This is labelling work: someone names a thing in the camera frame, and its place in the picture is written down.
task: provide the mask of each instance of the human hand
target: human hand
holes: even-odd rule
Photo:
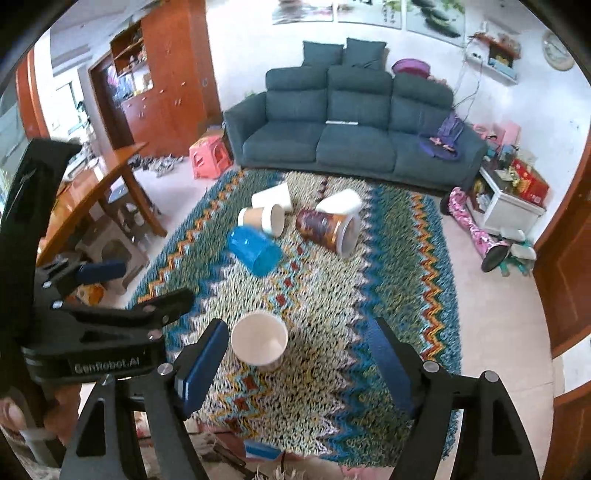
[[[56,389],[54,392],[56,405],[45,415],[45,428],[57,435],[64,445],[70,441],[78,421],[81,387],[81,385],[67,385]],[[27,428],[22,410],[11,398],[0,399],[0,425],[13,432]]]

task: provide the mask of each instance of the sofa headrest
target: sofa headrest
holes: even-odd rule
[[[450,109],[453,105],[451,88],[409,73],[394,76],[394,95],[416,100],[439,108]]]
[[[392,95],[392,76],[383,70],[335,65],[329,68],[328,85],[331,90]]]
[[[321,90],[326,88],[326,67],[272,69],[265,82],[267,90]]]

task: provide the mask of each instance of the throw pillow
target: throw pillow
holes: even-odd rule
[[[344,45],[332,43],[304,42],[304,63],[302,65],[319,65],[329,67],[340,65],[343,61]]]
[[[343,65],[363,69],[383,70],[384,49],[386,42],[365,41],[347,38],[347,48],[343,56]]]

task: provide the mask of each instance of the cup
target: cup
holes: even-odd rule
[[[243,208],[238,214],[238,226],[248,225],[267,235],[280,236],[285,225],[285,212],[280,205]]]
[[[283,320],[265,310],[243,315],[230,337],[232,350],[241,361],[266,372],[281,365],[287,341]]]
[[[252,196],[252,208],[266,207],[268,205],[280,205],[285,212],[293,212],[290,190],[287,182],[280,183],[270,189],[255,193]]]
[[[359,215],[363,208],[363,202],[356,191],[346,189],[326,197],[317,206],[316,210],[325,213],[337,213],[339,215]]]
[[[295,227],[305,240],[312,240],[343,258],[353,253],[361,229],[361,222],[356,215],[337,215],[309,209],[300,210],[295,222]]]
[[[273,270],[282,256],[281,248],[264,233],[246,225],[228,234],[228,248],[257,277]]]

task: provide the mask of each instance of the multicolored rug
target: multicolored rug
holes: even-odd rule
[[[301,240],[295,215],[278,240],[284,256],[256,278],[226,249],[226,236],[251,195],[287,181],[295,210],[345,188],[365,203],[356,251],[342,260]],[[213,318],[232,328],[267,309],[288,325],[280,369],[260,373],[229,349],[198,415],[237,434],[302,456],[346,465],[395,465],[410,431],[364,341],[367,320],[383,316],[424,359],[460,372],[456,289],[439,210],[428,196],[390,184],[252,170],[225,174],[152,263],[134,300],[179,287],[196,292],[193,311],[166,331],[174,357]],[[457,427],[454,420],[448,449]]]

